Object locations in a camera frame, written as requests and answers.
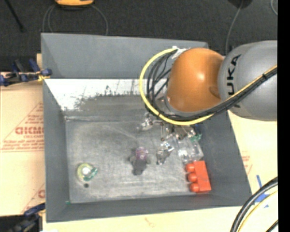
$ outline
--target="clear plastic object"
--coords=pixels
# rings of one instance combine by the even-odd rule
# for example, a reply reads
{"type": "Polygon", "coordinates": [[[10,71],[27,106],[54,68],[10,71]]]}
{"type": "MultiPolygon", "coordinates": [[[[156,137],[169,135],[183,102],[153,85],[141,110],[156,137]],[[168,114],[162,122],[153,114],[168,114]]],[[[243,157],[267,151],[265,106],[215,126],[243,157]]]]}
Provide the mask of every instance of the clear plastic object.
{"type": "Polygon", "coordinates": [[[183,164],[201,160],[204,154],[198,142],[199,139],[200,136],[198,134],[185,136],[182,139],[178,139],[176,134],[169,135],[157,150],[157,164],[163,164],[174,149],[183,164]]]}
{"type": "Polygon", "coordinates": [[[184,137],[178,140],[178,155],[184,164],[201,160],[204,156],[198,137],[184,137]]]}

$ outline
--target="black floor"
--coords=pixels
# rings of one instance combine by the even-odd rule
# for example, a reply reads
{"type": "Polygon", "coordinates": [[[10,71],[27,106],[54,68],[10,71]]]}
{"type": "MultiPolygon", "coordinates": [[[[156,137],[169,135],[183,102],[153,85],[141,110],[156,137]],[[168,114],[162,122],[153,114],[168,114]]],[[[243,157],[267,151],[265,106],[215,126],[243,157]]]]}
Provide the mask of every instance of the black floor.
{"type": "MultiPolygon", "coordinates": [[[[0,0],[0,70],[9,69],[16,58],[35,57],[41,50],[43,30],[106,32],[103,17],[92,7],[81,11],[55,7],[47,20],[45,13],[53,0],[9,1],[27,31],[19,30],[7,4],[0,0]]],[[[278,0],[96,0],[94,5],[108,21],[108,35],[205,41],[223,55],[241,44],[277,40],[278,0]]],[[[0,218],[0,231],[20,219],[0,218]]]]}

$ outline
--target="purple object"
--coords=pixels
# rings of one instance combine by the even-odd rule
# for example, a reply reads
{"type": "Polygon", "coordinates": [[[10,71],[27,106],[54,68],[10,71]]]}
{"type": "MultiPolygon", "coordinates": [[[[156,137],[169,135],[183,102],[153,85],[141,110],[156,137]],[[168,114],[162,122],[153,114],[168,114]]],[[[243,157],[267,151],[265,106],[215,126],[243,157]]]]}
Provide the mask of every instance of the purple object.
{"type": "Polygon", "coordinates": [[[140,175],[146,169],[147,164],[150,164],[148,150],[144,147],[138,147],[135,153],[130,157],[130,162],[133,166],[133,174],[140,175]]]}

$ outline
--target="cardboard sheet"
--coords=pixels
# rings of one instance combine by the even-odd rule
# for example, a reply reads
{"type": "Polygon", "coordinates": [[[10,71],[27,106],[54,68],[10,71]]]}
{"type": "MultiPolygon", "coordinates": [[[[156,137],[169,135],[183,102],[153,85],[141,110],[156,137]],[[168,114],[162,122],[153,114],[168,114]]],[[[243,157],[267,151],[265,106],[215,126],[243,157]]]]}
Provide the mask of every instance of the cardboard sheet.
{"type": "Polygon", "coordinates": [[[0,88],[0,217],[45,201],[42,83],[0,88]]]}

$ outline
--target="yellow cable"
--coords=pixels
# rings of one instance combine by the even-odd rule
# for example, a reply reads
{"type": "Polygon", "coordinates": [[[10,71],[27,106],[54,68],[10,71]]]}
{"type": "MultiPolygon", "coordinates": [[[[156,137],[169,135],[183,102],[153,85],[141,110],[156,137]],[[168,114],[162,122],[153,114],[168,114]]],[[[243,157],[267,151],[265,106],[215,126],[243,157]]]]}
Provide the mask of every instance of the yellow cable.
{"type": "MultiPolygon", "coordinates": [[[[198,118],[198,119],[195,119],[195,120],[190,120],[190,121],[176,121],[176,120],[172,120],[172,119],[169,119],[165,116],[163,116],[162,114],[159,113],[159,111],[157,111],[151,104],[150,102],[148,101],[148,99],[146,98],[146,95],[144,94],[144,91],[143,91],[143,78],[144,78],[144,75],[145,75],[145,72],[146,70],[148,69],[148,67],[159,57],[165,55],[165,54],[168,54],[170,52],[174,51],[174,48],[169,48],[169,49],[166,49],[164,51],[161,51],[159,53],[157,53],[156,55],[154,55],[147,63],[146,65],[143,67],[142,71],[141,71],[141,74],[140,74],[140,78],[139,78],[139,90],[140,90],[140,94],[141,94],[141,97],[145,103],[145,105],[149,108],[149,110],[151,110],[151,112],[153,114],[155,114],[156,116],[158,116],[159,118],[161,118],[162,120],[170,123],[170,124],[173,124],[173,125],[178,125],[178,126],[189,126],[189,125],[194,125],[194,124],[197,124],[197,123],[200,123],[210,117],[212,117],[214,115],[213,114],[210,114],[210,115],[207,115],[207,116],[204,116],[204,117],[201,117],[201,118],[198,118]]],[[[270,72],[271,70],[273,70],[274,68],[277,68],[277,65],[273,66],[272,68],[270,68],[268,71],[266,71],[264,74],[267,74],[268,72],[270,72]]],[[[234,97],[235,95],[237,95],[238,93],[242,92],[244,89],[248,88],[249,86],[251,86],[252,84],[254,84],[255,82],[257,82],[260,78],[263,78],[263,75],[260,75],[259,77],[257,77],[254,81],[252,81],[251,83],[249,83],[248,85],[244,86],[242,89],[240,89],[239,91],[237,91],[235,94],[233,94],[232,96],[230,96],[229,98],[227,98],[227,100],[231,99],[232,97],[234,97]]]]}
{"type": "Polygon", "coordinates": [[[269,198],[273,197],[276,193],[278,192],[278,190],[274,191],[273,193],[271,193],[269,196],[267,196],[266,198],[264,198],[261,202],[259,202],[249,213],[248,215],[245,217],[245,219],[242,221],[241,225],[239,226],[237,232],[240,232],[240,230],[244,227],[244,225],[247,223],[248,218],[256,211],[256,209],[258,209],[266,200],[268,200],[269,198]]]}

